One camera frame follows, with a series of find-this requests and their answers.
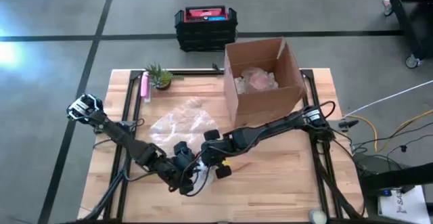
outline wooden tabletop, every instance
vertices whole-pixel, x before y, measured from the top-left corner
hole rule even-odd
[[[104,110],[112,120],[120,120],[122,116],[129,72],[130,70],[112,71],[104,101]],[[335,112],[328,119],[338,120],[342,115],[330,70],[315,68],[313,72],[320,102],[332,100],[337,104]],[[232,130],[223,96],[223,78],[186,76],[184,80],[173,81],[168,91],[152,93],[150,104],[141,104],[139,117],[145,120],[145,124],[138,128],[137,139],[150,141],[150,127],[192,97],[201,99],[202,109],[215,120],[221,133]],[[129,118],[132,118],[133,104],[134,100],[131,102]],[[295,110],[301,107],[302,102],[298,103]],[[324,106],[323,113],[327,114],[330,108],[330,105]],[[105,138],[106,136],[100,135],[97,141]],[[349,149],[345,138],[337,136],[337,140]],[[106,191],[115,148],[114,143],[105,143],[93,151],[78,217],[88,214]],[[363,197],[354,164],[336,144],[331,146],[331,156],[338,187],[360,212]],[[260,142],[247,154],[230,158],[229,161],[233,174],[224,179],[215,179],[195,197],[181,196],[178,192],[170,193],[167,184],[155,175],[129,183],[123,220],[308,221],[309,211],[320,209],[311,146],[305,132],[293,130],[271,137]],[[132,165],[131,177],[142,173],[138,166]],[[327,199],[334,215],[328,189]]]

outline clear plastic bag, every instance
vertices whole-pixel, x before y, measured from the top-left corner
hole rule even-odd
[[[267,73],[261,68],[248,68],[242,72],[245,79],[245,92],[254,93],[278,88],[273,73]]]
[[[150,127],[150,137],[168,157],[175,155],[173,146],[180,141],[187,142],[192,152],[197,154],[204,142],[203,133],[213,129],[218,129],[218,125],[202,109],[202,100],[193,97],[155,122]]]

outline concrete floor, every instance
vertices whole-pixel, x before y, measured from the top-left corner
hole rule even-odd
[[[1,37],[94,35],[105,0],[0,0]],[[104,35],[172,34],[173,15],[185,6],[226,5],[238,12],[239,32],[396,30],[381,0],[113,0]],[[238,39],[237,42],[249,39]],[[433,63],[404,65],[410,54],[404,37],[290,37],[304,68],[331,68],[344,113],[432,79]],[[0,42],[0,223],[36,223],[66,128],[65,109],[76,95],[92,41]],[[86,92],[104,98],[111,69],[222,66],[223,53],[184,53],[176,40],[101,41]],[[401,122],[433,108],[433,85],[359,113],[390,135]],[[425,124],[431,116],[414,127]],[[393,141],[398,145],[431,131]],[[372,138],[360,124],[355,142]],[[75,219],[89,168],[94,136],[77,125],[50,223]],[[431,138],[414,143],[397,162],[431,161]],[[368,154],[374,154],[368,145]],[[427,198],[433,193],[427,188]]]

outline cardboard box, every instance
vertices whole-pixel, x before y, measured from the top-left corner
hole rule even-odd
[[[234,78],[251,67],[274,72],[279,88],[238,95]],[[284,38],[226,45],[224,69],[225,101],[235,127],[287,116],[306,93],[298,64]]]

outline yellow cable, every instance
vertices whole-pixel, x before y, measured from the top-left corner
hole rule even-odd
[[[374,149],[376,150],[377,149],[377,144],[378,144],[378,132],[376,131],[376,128],[374,127],[373,123],[371,123],[366,118],[363,118],[362,116],[349,115],[347,117],[361,119],[364,122],[366,122],[371,127],[371,129],[373,129],[373,133],[374,133]]]
[[[404,126],[408,125],[409,123],[413,123],[413,122],[415,122],[416,120],[418,120],[418,119],[420,119],[420,118],[422,118],[422,117],[425,117],[425,116],[427,116],[427,115],[429,115],[429,114],[431,114],[431,113],[433,113],[433,110],[429,110],[428,112],[424,112],[423,114],[420,114],[420,115],[418,115],[418,116],[416,116],[416,117],[414,117],[414,118],[412,118],[412,119],[407,120],[406,122],[404,122],[404,123],[402,123],[400,126],[398,126],[398,128],[394,131],[393,134],[395,134],[398,130],[400,130],[400,129],[403,128]],[[388,140],[386,141],[384,147],[378,149],[378,148],[377,148],[377,145],[376,145],[377,142],[375,141],[375,142],[374,142],[374,150],[375,150],[376,152],[381,152],[382,150],[385,150],[386,147],[388,147],[388,145],[390,144],[390,142],[391,142],[391,139],[388,139]]]

